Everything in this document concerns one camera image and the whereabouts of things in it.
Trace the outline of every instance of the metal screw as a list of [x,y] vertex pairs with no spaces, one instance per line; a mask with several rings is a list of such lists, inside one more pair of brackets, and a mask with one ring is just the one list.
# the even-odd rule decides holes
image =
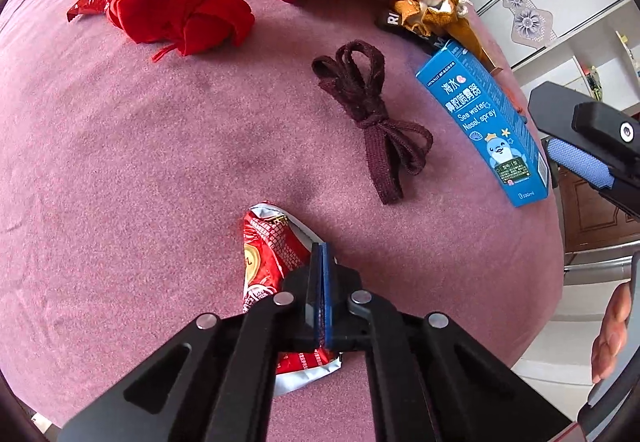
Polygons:
[[620,126],[620,137],[625,142],[631,142],[634,139],[634,127],[628,122],[623,122]]
[[436,312],[435,314],[431,314],[429,316],[429,324],[433,328],[444,328],[449,324],[449,318],[446,317],[444,314],[440,314],[439,312]]
[[293,303],[294,296],[291,292],[278,292],[275,296],[273,296],[273,302],[276,305],[290,305]]
[[200,330],[208,330],[216,326],[217,322],[218,322],[218,318],[215,317],[213,314],[202,314],[198,316],[198,318],[196,319],[196,326]]
[[351,301],[358,305],[366,305],[371,301],[371,292],[367,290],[357,290],[351,294]]

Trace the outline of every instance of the tied shoelace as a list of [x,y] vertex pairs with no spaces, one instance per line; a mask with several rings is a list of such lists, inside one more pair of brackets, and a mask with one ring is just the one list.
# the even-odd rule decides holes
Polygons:
[[[353,60],[354,52],[369,59],[370,71],[366,80]],[[367,165],[382,203],[392,204],[402,199],[399,168],[402,165],[411,175],[420,173],[433,145],[433,135],[414,122],[389,118],[380,97],[385,82],[382,52],[369,43],[356,40],[338,48],[335,60],[320,56],[311,66],[320,79],[319,86],[338,101],[357,127],[364,131]],[[425,146],[421,148],[404,132],[422,136],[426,140]]]

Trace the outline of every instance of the green label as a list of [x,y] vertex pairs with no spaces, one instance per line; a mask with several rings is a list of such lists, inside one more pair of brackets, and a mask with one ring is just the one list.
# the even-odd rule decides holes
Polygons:
[[527,168],[527,164],[520,157],[512,158],[507,162],[503,162],[502,164],[498,164],[495,167],[495,171],[502,180],[503,184],[512,185],[514,182],[518,180],[522,180],[523,178],[527,178],[531,176],[529,173],[529,168]]

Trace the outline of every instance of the pink bedsheet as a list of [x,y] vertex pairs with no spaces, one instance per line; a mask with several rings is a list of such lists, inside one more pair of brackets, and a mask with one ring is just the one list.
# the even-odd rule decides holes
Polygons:
[[[239,313],[241,218],[266,199],[333,242],[367,288],[409,313],[445,311],[508,364],[553,313],[553,196],[511,206],[414,78],[425,54],[372,24],[383,1],[246,1],[257,22],[241,47],[158,64],[161,44],[135,45],[104,17],[67,23],[75,0],[9,0],[0,15],[0,367],[58,424],[197,314]],[[355,38],[386,56],[391,116],[434,135],[393,206],[310,67]],[[360,356],[274,402],[270,440],[373,436]]]

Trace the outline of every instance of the nasal spray box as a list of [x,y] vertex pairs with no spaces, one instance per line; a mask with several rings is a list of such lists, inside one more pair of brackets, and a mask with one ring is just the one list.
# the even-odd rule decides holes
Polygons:
[[522,117],[471,52],[449,40],[416,77],[476,146],[515,207],[546,198],[545,157]]

